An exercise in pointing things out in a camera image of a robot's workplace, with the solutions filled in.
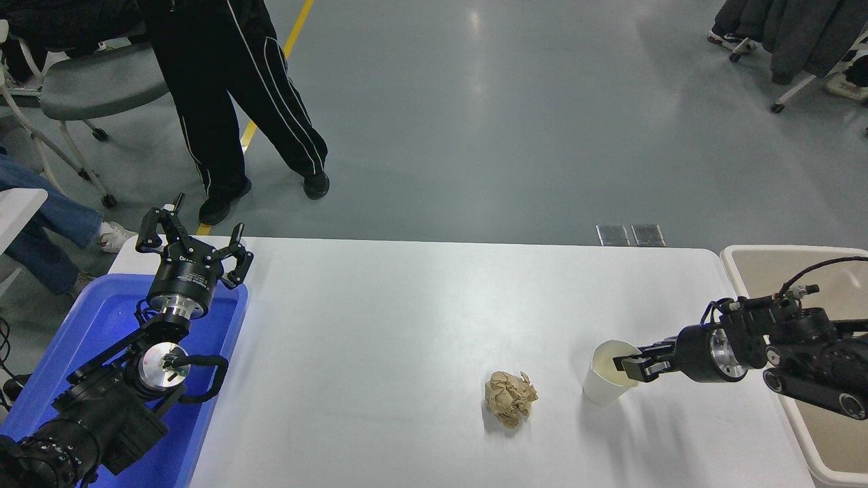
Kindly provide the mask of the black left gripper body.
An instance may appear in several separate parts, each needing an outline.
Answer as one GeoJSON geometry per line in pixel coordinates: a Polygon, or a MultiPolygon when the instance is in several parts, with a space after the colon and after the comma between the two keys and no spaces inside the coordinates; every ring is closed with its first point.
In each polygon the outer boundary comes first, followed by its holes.
{"type": "Polygon", "coordinates": [[[170,242],[161,251],[160,266],[148,292],[151,308],[161,308],[170,297],[183,297],[198,308],[209,308],[224,268],[207,242],[170,242]]]}

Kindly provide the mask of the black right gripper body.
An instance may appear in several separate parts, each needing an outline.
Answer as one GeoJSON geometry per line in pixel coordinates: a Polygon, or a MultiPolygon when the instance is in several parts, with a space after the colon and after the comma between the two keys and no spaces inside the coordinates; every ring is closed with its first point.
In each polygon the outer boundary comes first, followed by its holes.
{"type": "Polygon", "coordinates": [[[701,383],[714,381],[712,357],[709,352],[709,331],[701,325],[689,325],[675,341],[675,366],[688,379],[701,383]]]}

